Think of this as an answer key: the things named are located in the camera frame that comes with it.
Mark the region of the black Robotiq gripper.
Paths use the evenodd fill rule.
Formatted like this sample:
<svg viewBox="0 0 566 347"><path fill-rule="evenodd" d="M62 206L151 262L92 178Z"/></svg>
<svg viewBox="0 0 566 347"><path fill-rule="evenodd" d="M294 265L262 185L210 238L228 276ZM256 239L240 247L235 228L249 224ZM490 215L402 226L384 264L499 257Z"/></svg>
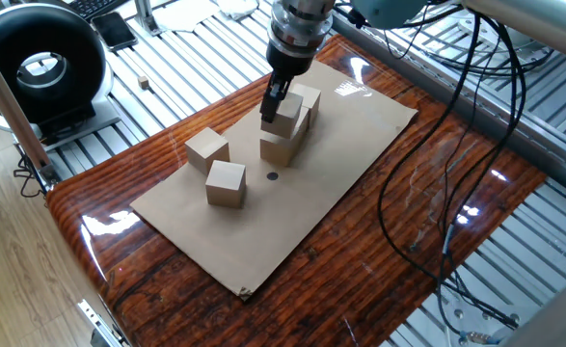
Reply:
<svg viewBox="0 0 566 347"><path fill-rule="evenodd" d="M291 81L309 70L318 51L319 48L298 48L276 40L269 41L266 60L272 68L272 73L260 106L263 121L274 121Z"/></svg>

